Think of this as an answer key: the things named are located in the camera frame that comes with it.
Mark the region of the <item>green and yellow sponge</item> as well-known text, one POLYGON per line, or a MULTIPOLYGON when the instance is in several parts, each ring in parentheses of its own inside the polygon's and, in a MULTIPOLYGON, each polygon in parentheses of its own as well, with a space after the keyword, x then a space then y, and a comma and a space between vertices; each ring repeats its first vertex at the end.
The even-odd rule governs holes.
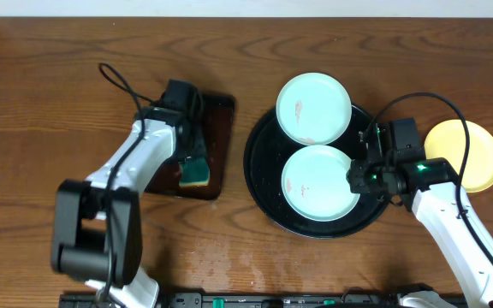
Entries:
POLYGON ((210 181, 210 168, 203 157, 192 158, 180 165, 179 187, 204 187, 210 181))

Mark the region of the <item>yellow plate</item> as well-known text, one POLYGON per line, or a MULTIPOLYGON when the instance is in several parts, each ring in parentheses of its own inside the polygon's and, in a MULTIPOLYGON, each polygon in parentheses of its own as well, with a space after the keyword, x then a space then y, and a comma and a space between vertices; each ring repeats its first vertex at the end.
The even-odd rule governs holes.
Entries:
MULTIPOLYGON (((468 193, 478 193, 493 185, 493 136, 478 124, 466 121, 470 148, 462 186, 468 193)), ((461 120, 447 120, 434 126, 425 138, 428 159, 445 158, 459 173, 466 138, 461 120)))

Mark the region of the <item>mint green plate with stain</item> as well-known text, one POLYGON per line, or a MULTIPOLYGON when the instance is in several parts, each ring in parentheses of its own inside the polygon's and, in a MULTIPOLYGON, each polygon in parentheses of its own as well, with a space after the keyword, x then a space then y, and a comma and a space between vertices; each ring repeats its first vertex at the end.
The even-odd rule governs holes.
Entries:
POLYGON ((302 145, 327 145, 341 137, 351 120, 352 101, 345 87, 322 73, 293 77, 276 100, 282 131, 302 145))

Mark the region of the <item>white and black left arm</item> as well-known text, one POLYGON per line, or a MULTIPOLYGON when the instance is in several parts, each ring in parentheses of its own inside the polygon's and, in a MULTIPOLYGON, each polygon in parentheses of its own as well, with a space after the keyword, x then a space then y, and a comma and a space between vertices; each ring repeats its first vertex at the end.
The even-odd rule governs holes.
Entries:
POLYGON ((204 114, 146 107, 108 162, 58 187, 50 265, 95 288, 96 303, 155 306, 159 285, 140 266, 140 197, 165 161, 205 152, 204 114))

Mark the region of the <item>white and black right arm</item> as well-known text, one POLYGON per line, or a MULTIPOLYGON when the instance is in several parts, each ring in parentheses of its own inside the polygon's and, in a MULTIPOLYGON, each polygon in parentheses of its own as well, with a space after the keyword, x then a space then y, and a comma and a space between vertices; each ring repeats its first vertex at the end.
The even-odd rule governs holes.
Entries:
POLYGON ((347 172, 353 193, 398 195, 430 233, 470 307, 493 307, 493 239, 459 176, 444 158, 398 163, 356 159, 347 172))

